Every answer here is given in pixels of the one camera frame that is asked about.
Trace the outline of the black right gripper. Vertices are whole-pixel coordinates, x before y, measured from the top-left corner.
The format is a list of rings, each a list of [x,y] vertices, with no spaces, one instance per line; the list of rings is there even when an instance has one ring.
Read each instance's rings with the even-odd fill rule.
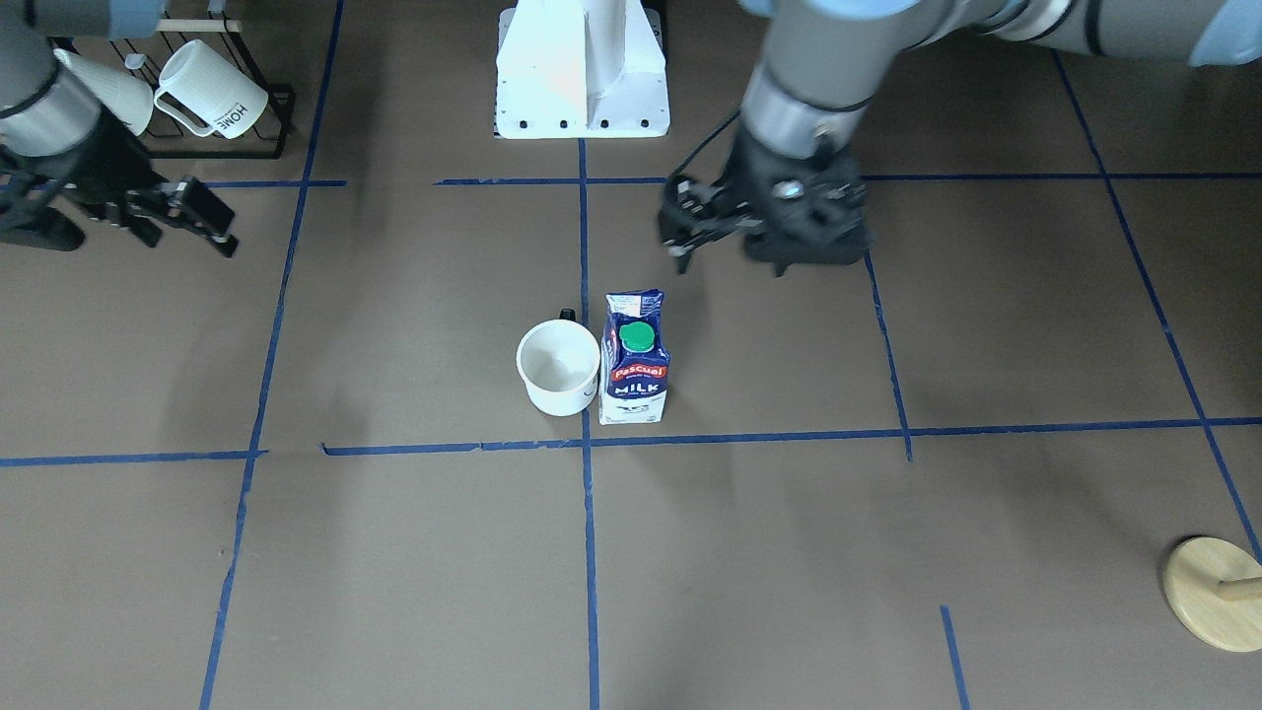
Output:
[[[3,174],[13,177],[13,187],[3,193],[1,242],[9,246],[80,248],[83,230],[50,207],[62,194],[91,219],[129,230],[151,248],[162,241],[162,230],[130,214],[129,193],[158,188],[164,224],[197,235],[225,259],[239,251],[233,208],[197,177],[163,182],[144,145],[119,119],[98,119],[90,135],[58,156],[19,156],[4,144]]]

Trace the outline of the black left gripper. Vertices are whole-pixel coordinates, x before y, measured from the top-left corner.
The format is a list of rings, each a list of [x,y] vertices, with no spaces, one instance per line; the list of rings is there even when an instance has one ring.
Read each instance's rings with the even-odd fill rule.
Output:
[[[875,243],[866,198],[849,148],[824,137],[811,156],[781,156],[740,127],[721,180],[668,179],[659,238],[679,275],[697,248],[731,235],[745,235],[745,256],[777,275],[794,264],[849,265]]]

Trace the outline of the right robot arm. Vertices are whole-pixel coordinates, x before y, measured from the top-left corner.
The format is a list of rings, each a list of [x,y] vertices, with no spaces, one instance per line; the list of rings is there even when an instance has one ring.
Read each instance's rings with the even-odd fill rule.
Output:
[[[163,1],[5,1],[1,8],[1,240],[72,251],[83,230],[53,206],[64,195],[98,222],[154,247],[186,230],[233,256],[235,212],[196,177],[170,182],[90,84],[54,55],[56,37],[151,37]]]

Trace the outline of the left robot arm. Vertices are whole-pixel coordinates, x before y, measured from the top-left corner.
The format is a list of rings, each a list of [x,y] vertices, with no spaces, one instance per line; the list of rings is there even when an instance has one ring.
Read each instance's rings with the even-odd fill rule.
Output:
[[[1191,67],[1259,59],[1257,1],[745,1],[766,20],[734,139],[712,182],[679,165],[660,193],[660,246],[685,272],[738,237],[776,274],[851,265],[875,246],[854,134],[888,73],[948,37]]]

